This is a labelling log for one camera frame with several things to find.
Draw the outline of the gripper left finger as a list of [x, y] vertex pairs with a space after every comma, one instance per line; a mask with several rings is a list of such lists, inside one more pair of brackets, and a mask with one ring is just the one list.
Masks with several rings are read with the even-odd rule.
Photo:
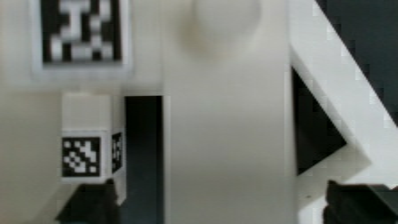
[[55, 220], [58, 224], [120, 224], [115, 183], [81, 184]]

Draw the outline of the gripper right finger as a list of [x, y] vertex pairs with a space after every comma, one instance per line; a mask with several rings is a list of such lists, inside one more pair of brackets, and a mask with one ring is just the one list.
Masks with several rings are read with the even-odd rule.
[[398, 187], [327, 183], [323, 224], [398, 224]]

